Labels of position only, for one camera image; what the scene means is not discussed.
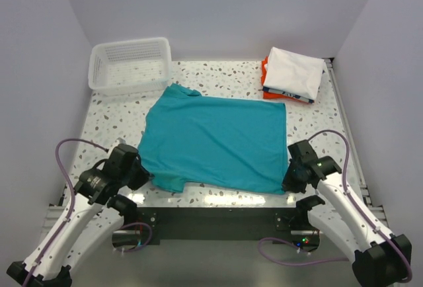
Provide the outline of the teal t-shirt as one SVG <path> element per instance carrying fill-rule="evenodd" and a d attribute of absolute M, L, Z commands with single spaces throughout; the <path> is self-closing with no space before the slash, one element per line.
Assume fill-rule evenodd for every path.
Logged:
<path fill-rule="evenodd" d="M 204 183 L 283 194 L 286 114 L 284 103 L 203 96 L 172 84 L 147 113 L 141 162 L 169 192 Z"/>

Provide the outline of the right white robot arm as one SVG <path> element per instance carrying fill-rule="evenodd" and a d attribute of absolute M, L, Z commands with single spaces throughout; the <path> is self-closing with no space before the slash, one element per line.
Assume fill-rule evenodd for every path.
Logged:
<path fill-rule="evenodd" d="M 412 278 L 412 245 L 394 234 L 360 200 L 330 156 L 318 157 L 307 140 L 288 147 L 291 155 L 282 182 L 286 192 L 316 194 L 297 201 L 294 220 L 301 229 L 323 232 L 347 257 L 361 286 L 390 286 Z"/>

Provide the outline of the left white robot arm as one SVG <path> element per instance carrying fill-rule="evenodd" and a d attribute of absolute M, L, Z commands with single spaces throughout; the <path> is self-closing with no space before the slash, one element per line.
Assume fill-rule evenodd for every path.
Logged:
<path fill-rule="evenodd" d="M 118 140 L 106 159 L 81 173 L 51 230 L 25 260 L 9 265 L 7 275 L 20 286 L 70 286 L 72 273 L 87 256 L 115 231 L 131 227 L 145 229 L 147 238 L 120 252 L 144 248 L 153 229 L 141 222 L 136 203 L 119 191 L 124 187 L 137 190 L 149 178 L 138 150 Z"/>

